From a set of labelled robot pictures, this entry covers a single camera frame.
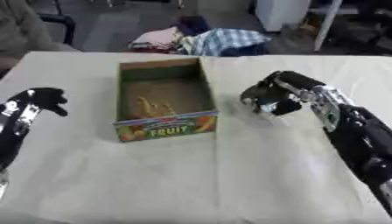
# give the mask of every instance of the fruit illustration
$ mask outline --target fruit illustration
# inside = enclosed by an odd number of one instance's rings
[[[196,132],[203,132],[211,129],[215,125],[215,120],[215,116],[203,116],[201,118],[198,118],[198,120],[196,121],[197,124],[201,124],[201,122],[204,123],[202,123],[202,126],[200,128],[196,129]]]

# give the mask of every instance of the fruit box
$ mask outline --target fruit box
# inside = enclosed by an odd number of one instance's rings
[[[120,64],[114,123],[120,141],[215,131],[217,115],[198,59]]]

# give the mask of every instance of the chair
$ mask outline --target chair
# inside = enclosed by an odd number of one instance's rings
[[[76,23],[71,17],[64,16],[64,15],[45,14],[45,13],[39,13],[38,15],[46,23],[55,23],[55,24],[64,25],[66,27],[66,34],[63,43],[70,46],[73,44]]]

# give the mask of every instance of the robotic arm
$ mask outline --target robotic arm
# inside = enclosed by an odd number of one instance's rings
[[[31,88],[0,104],[0,199],[8,185],[7,167],[17,156],[37,115],[42,110],[67,115],[59,106],[67,102],[63,93],[57,88]]]
[[[392,130],[325,83],[294,72],[275,72],[241,94],[254,112],[282,116],[309,102],[324,132],[353,174],[392,216]]]

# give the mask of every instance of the white tablecloth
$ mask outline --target white tablecloth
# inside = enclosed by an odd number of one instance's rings
[[[276,70],[294,70],[341,88],[392,127],[392,59],[203,58],[217,132],[119,143],[117,64],[174,58],[182,56],[28,54],[0,81],[0,102],[27,88],[63,88],[69,116],[39,116],[9,169],[0,211],[73,224],[390,222],[308,108],[253,115],[238,97]]]

